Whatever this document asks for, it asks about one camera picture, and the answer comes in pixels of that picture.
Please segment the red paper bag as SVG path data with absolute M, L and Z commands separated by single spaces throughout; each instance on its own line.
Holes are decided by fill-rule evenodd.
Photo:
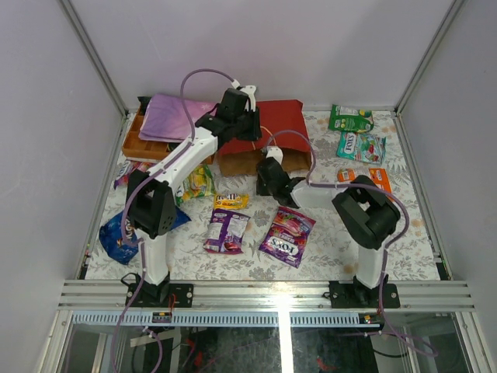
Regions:
M 311 167 L 308 131 L 303 103 L 297 99 L 262 101 L 259 108 L 262 137 L 257 141 L 233 139 L 217 152 L 216 160 L 223 176 L 255 175 L 256 165 L 263 159 L 262 148 L 269 137 L 272 146 L 283 152 L 283 169 L 290 173 Z

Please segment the yellow M&M's packet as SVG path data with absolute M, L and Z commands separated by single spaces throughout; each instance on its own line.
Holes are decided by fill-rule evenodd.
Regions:
M 245 193 L 216 194 L 214 209 L 241 210 L 247 207 L 249 195 Z

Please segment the purple Fox's berries bag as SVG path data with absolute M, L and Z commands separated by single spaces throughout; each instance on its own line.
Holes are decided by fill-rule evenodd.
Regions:
M 259 250 L 298 268 L 315 220 L 288 207 L 278 207 Z

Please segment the purple white candy bag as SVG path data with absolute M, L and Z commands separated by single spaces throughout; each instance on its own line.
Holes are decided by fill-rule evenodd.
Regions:
M 238 255 L 250 217 L 238 211 L 214 209 L 203 248 L 209 253 Z

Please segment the yellow green Fox's candy bag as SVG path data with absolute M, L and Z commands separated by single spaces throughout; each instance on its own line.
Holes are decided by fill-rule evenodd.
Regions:
M 208 165 L 197 166 L 180 184 L 176 191 L 176 204 L 188 200 L 214 195 L 214 178 Z

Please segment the green candy packet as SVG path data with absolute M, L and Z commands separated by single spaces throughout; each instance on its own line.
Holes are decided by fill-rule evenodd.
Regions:
M 328 122 L 328 129 L 340 132 L 367 133 L 374 128 L 374 119 L 370 110 L 353 109 L 333 105 Z

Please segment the teal Fox's candy bag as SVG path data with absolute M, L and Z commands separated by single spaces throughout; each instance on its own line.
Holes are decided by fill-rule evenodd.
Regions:
M 381 165 L 386 154 L 386 140 L 369 133 L 344 132 L 340 136 L 336 155 L 342 159 Z

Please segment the orange snack packet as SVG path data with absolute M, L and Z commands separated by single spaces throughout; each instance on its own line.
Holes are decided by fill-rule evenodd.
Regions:
M 388 174 L 383 168 L 344 168 L 337 172 L 337 180 L 339 183 L 351 183 L 359 176 L 367 176 L 379 189 L 385 190 L 388 193 L 392 192 Z

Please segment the pink purple Fox's candy bag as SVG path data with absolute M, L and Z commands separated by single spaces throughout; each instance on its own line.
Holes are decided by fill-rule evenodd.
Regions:
M 153 162 L 139 162 L 134 160 L 126 160 L 123 165 L 120 167 L 116 179 L 113 182 L 113 189 L 117 189 L 118 187 L 124 186 L 128 184 L 128 180 L 130 174 L 138 169 L 139 171 L 147 171 L 151 166 L 153 166 Z

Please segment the blue Oreo snack bag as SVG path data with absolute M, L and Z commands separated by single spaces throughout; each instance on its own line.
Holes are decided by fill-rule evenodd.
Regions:
M 123 234 L 121 232 L 122 216 L 123 212 L 121 211 L 100 227 L 99 241 L 109 258 L 120 264 L 127 265 L 137 255 L 138 247 L 124 243 Z M 172 225 L 172 229 L 178 228 L 190 221 L 191 218 L 176 207 L 176 219 Z M 135 241 L 137 239 L 134 228 L 131 226 L 128 218 L 125 222 L 124 231 L 129 241 Z

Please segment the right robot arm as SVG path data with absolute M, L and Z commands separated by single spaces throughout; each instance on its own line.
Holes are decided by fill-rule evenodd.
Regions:
M 386 266 L 384 241 L 395 232 L 401 217 L 401 202 L 367 176 L 358 176 L 350 183 L 311 183 L 302 177 L 290 177 L 274 157 L 260 161 L 256 172 L 258 192 L 272 196 L 280 205 L 328 208 L 338 213 L 359 246 L 355 275 L 359 283 L 353 289 L 354 297 L 366 307 L 379 301 Z

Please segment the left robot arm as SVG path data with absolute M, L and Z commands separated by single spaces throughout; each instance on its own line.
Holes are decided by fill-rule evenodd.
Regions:
M 169 275 L 166 239 L 176 219 L 176 192 L 202 161 L 232 139 L 261 137 L 255 92 L 253 85 L 227 89 L 214 113 L 199 118 L 175 150 L 147 172 L 130 176 L 123 216 L 135 229 L 147 282 L 143 297 L 153 306 L 164 305 L 170 296 L 169 286 L 162 282 Z

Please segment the dark patterned cloth at back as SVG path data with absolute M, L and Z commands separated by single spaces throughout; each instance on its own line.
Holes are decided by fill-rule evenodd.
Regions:
M 139 110 L 141 112 L 145 112 L 148 108 L 148 104 L 151 101 L 151 96 L 139 96 L 137 99 L 140 103 Z

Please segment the wooden compartment tray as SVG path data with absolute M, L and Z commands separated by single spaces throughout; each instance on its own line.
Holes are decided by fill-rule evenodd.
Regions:
M 122 145 L 123 155 L 130 160 L 140 162 L 160 162 L 172 150 L 175 150 L 179 143 L 167 143 L 163 141 L 147 141 L 139 138 L 140 129 L 143 124 L 144 114 L 138 110 L 130 130 Z

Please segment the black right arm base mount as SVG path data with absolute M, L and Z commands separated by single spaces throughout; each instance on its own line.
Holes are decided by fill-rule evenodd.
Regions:
M 329 281 L 328 290 L 323 298 L 331 302 L 334 309 L 379 309 L 380 286 L 382 285 L 382 303 L 385 309 L 399 309 L 400 298 L 395 284 L 388 282 L 388 277 L 373 289 L 361 284 L 355 277 L 353 281 Z

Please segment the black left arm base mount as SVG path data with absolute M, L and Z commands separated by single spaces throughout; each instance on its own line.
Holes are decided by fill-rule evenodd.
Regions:
M 128 273 L 120 283 L 127 288 L 126 305 L 130 307 L 186 309 L 193 305 L 194 285 L 172 283 L 169 275 L 155 285 L 144 281 L 138 273 Z

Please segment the aluminium front rail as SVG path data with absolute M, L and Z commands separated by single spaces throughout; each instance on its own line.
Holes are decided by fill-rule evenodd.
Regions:
M 187 311 L 292 312 L 335 308 L 343 291 L 327 281 L 191 281 Z M 64 282 L 57 307 L 65 310 L 118 311 L 125 306 L 127 287 L 119 281 Z M 463 281 L 392 281 L 383 304 L 392 312 L 473 312 L 475 303 Z

